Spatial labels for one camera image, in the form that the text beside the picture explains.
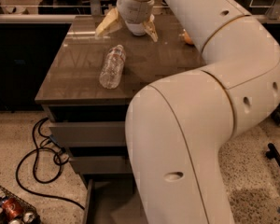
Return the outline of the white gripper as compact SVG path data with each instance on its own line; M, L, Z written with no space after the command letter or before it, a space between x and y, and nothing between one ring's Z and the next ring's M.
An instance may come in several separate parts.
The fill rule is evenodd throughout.
M158 41L155 24L147 21L151 15L154 0L117 0L117 7L111 8L95 30L99 37L109 35L122 28L121 18L128 23L143 22L145 32L154 42Z

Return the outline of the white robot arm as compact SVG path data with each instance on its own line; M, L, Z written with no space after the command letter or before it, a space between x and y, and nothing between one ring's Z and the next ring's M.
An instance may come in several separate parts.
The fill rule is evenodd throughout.
M125 120L149 224L234 224L218 151L280 103L280 46L234 0L165 0L205 61L138 92ZM153 0L118 0L129 24Z

